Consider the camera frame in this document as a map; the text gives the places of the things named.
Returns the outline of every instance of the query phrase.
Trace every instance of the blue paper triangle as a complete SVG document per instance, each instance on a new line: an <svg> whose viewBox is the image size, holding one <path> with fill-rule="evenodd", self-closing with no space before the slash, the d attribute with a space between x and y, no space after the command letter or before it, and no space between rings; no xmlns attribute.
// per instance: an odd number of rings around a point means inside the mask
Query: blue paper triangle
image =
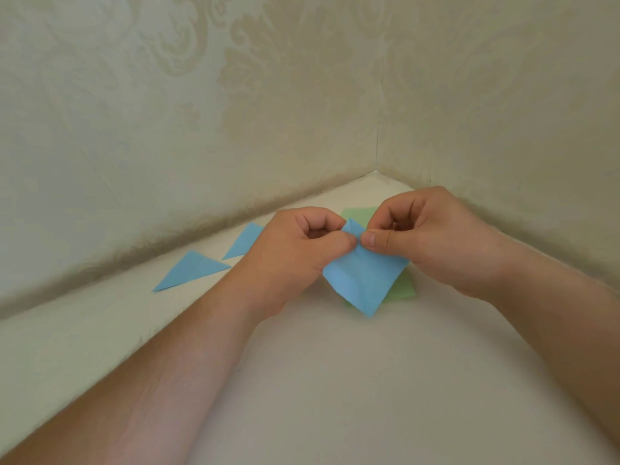
<svg viewBox="0 0 620 465"><path fill-rule="evenodd" d="M153 289L153 292L185 284L201 277L229 269L228 264L214 261L196 251L189 251L174 265L166 277Z"/></svg>
<svg viewBox="0 0 620 465"><path fill-rule="evenodd" d="M243 229L243 232L241 232L241 234L237 237L231 248L228 250L228 253L226 253L222 259L234 258L236 256L242 256L247 253L256 241L256 238L259 237L260 232L262 231L263 227L261 227L260 225L256 225L255 223L249 223Z"/></svg>
<svg viewBox="0 0 620 465"><path fill-rule="evenodd" d="M366 229L350 219L342 230L359 240ZM368 251L358 241L353 251L327 265L323 275L338 294L371 317L408 263L405 258Z"/></svg>

